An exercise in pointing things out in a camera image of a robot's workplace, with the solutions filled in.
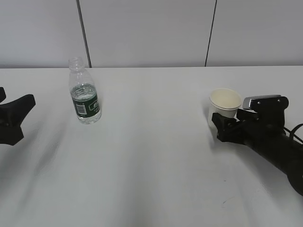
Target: water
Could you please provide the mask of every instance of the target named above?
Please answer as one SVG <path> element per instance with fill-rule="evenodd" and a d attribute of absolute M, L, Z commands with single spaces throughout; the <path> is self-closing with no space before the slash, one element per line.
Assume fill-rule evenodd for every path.
<path fill-rule="evenodd" d="M 74 87 L 71 90 L 71 98 L 76 102 L 87 102 L 93 99 L 97 94 L 96 88 L 91 84 L 83 84 Z M 80 117 L 78 116 L 79 121 L 83 124 L 93 124 L 97 122 L 101 117 L 101 108 L 100 110 L 92 117 Z"/>

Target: black cable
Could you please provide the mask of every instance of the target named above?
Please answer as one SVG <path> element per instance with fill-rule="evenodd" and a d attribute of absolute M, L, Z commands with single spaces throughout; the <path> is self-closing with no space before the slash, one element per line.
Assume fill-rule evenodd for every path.
<path fill-rule="evenodd" d="M 303 144 L 303 140 L 300 139 L 297 135 L 295 135 L 295 132 L 302 126 L 303 126 L 303 124 L 299 124 L 299 125 L 295 126 L 294 129 L 292 129 L 291 131 L 288 128 L 284 127 L 284 130 L 289 133 L 289 140 L 291 143 L 293 142 L 294 137 L 295 137 L 297 140 L 299 140 Z"/>

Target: cup rim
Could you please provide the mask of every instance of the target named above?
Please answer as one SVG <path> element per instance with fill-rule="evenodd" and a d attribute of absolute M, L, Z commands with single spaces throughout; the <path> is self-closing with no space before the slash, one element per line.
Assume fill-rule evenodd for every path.
<path fill-rule="evenodd" d="M 212 101 L 211 95 L 212 95 L 212 93 L 213 93 L 214 91 L 217 91 L 217 90 L 229 90 L 229 91 L 232 91 L 234 94 L 236 94 L 236 95 L 238 96 L 238 98 L 240 98 L 240 104 L 239 104 L 237 107 L 233 107 L 233 108 L 224 108 L 224 107 L 220 107 L 220 106 L 216 105 L 216 104 Z M 212 104 L 213 106 L 215 106 L 216 108 L 221 109 L 221 110 L 236 110 L 236 109 L 239 109 L 239 107 L 242 105 L 242 98 L 241 98 L 240 94 L 239 94 L 238 92 L 232 90 L 232 89 L 225 88 L 225 87 L 217 88 L 217 89 L 213 90 L 213 91 L 211 92 L 211 94 L 209 95 L 209 100 L 210 100 L 210 102 L 211 102 L 211 104 Z"/>

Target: panel seam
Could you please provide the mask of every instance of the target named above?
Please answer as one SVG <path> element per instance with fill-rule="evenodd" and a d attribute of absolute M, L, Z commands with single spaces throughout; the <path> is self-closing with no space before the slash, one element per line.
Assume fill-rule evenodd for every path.
<path fill-rule="evenodd" d="M 209 40 L 208 40 L 208 46 L 207 46 L 207 52 L 206 52 L 206 58 L 205 58 L 205 67 L 207 65 L 207 59 L 208 59 L 208 52 L 209 52 L 209 47 L 210 47 L 210 41 L 212 39 L 212 33 L 213 33 L 213 27 L 214 27 L 214 16 L 216 14 L 216 9 L 217 9 L 217 0 L 214 4 L 214 14 L 213 14 L 213 21 L 212 21 L 212 27 L 210 29 L 210 34 L 209 34 Z"/>
<path fill-rule="evenodd" d="M 89 46 L 87 44 L 87 39 L 86 39 L 86 33 L 85 33 L 83 17 L 82 17 L 82 12 L 81 12 L 81 7 L 80 7 L 80 0 L 76 0 L 76 2 L 77 2 L 79 20 L 80 20 L 80 24 L 81 24 L 81 30 L 82 30 L 82 35 L 83 35 L 83 40 L 84 40 L 84 45 L 85 45 L 87 61 L 89 62 L 89 67 L 91 68 L 91 61 L 90 61 L 90 55 L 89 55 Z"/>

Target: white wall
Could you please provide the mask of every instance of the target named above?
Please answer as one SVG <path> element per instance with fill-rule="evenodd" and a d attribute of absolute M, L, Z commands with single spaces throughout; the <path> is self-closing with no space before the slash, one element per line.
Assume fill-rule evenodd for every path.
<path fill-rule="evenodd" d="M 207 66 L 302 64 L 302 0 L 218 0 Z"/>
<path fill-rule="evenodd" d="M 81 0 L 93 67 L 204 66 L 215 0 Z"/>
<path fill-rule="evenodd" d="M 93 67 L 204 66 L 215 0 L 80 0 Z M 303 65 L 302 0 L 217 0 L 207 66 Z M 4 0 L 0 68 L 88 60 L 76 0 Z"/>
<path fill-rule="evenodd" d="M 75 0 L 3 0 L 0 31 L 0 68 L 88 64 Z"/>

